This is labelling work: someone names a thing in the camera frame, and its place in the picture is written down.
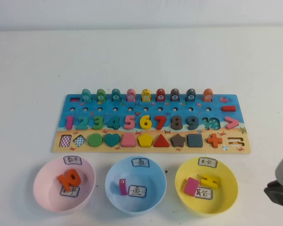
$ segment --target plus sign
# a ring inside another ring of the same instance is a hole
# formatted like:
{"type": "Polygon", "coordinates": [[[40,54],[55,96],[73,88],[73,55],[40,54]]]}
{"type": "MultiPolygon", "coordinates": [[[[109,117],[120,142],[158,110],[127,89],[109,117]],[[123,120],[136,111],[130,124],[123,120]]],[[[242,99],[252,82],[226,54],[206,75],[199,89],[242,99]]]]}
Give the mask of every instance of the plus sign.
{"type": "Polygon", "coordinates": [[[208,144],[212,144],[213,148],[217,148],[218,144],[221,144],[223,142],[222,138],[217,137],[215,133],[211,135],[211,137],[206,139],[206,142],[208,144]]]}

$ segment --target red triangle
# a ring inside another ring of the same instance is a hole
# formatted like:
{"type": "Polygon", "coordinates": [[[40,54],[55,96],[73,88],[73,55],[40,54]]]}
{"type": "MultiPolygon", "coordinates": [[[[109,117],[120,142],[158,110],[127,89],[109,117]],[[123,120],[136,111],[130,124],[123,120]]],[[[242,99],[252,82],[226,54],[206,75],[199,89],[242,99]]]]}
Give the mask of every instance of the red triangle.
{"type": "Polygon", "coordinates": [[[154,147],[169,147],[169,142],[164,138],[162,134],[160,134],[155,141],[154,147]]]}

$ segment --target white table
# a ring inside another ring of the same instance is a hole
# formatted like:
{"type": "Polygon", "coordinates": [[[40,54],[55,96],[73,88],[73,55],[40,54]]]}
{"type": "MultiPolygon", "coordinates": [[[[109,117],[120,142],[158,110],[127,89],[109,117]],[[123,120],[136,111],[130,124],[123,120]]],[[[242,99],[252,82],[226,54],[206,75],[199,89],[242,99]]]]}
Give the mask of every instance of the white table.
{"type": "Polygon", "coordinates": [[[283,207],[263,192],[282,157],[283,27],[0,32],[0,225],[283,225],[283,207]],[[132,154],[85,153],[98,185],[87,207],[67,216],[43,210],[32,185],[45,163],[63,156],[51,149],[65,95],[160,87],[238,95],[252,153],[209,155],[236,175],[235,205],[211,218],[191,215],[174,180],[200,154],[144,154],[168,171],[167,192],[153,211],[130,218],[109,202],[104,181],[132,154]]]}

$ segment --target white wall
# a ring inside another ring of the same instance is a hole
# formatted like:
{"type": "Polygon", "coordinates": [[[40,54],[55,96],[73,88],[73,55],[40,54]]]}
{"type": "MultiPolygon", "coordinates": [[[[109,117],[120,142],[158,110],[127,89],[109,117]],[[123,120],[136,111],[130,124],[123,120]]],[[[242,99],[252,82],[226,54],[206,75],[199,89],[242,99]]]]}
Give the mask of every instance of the white wall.
{"type": "Polygon", "coordinates": [[[0,31],[283,25],[283,0],[0,0],[0,31]]]}

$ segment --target blue board section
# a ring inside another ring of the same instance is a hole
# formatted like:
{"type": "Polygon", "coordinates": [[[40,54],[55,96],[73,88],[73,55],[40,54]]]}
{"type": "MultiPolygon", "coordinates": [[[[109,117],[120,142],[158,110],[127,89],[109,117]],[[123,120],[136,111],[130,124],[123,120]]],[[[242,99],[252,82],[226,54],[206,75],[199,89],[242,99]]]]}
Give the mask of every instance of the blue board section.
{"type": "Polygon", "coordinates": [[[120,102],[112,102],[111,94],[107,94],[107,101],[99,104],[96,95],[92,95],[92,102],[82,105],[84,102],[82,101],[81,94],[69,94],[66,96],[58,127],[65,127],[66,117],[69,115],[74,117],[74,125],[79,124],[78,117],[88,117],[88,125],[91,127],[94,125],[93,117],[98,115],[104,118],[104,125],[107,125],[114,116],[119,116],[121,127],[124,126],[125,117],[127,115],[134,115],[136,129],[140,129],[139,120],[144,115],[150,115],[153,128],[156,128],[158,124],[155,120],[155,116],[157,115],[165,115],[167,117],[164,127],[170,125],[170,119],[175,115],[182,117],[183,124],[186,124],[187,117],[191,115],[198,117],[199,125],[203,125],[202,118],[217,118],[220,122],[223,122],[226,116],[237,119],[240,123],[244,123],[236,95],[214,95],[212,102],[203,102],[203,95],[200,94],[196,96],[195,102],[186,102],[185,94],[180,95],[180,102],[168,101],[170,100],[170,94],[166,95],[166,102],[156,102],[155,94],[151,95],[151,102],[142,102],[141,94],[137,94],[136,97],[136,102],[127,102],[126,95],[122,94],[120,102]],[[78,102],[71,102],[71,98],[75,98],[78,102]],[[223,112],[221,110],[222,106],[227,105],[235,105],[236,112],[223,112]]]}

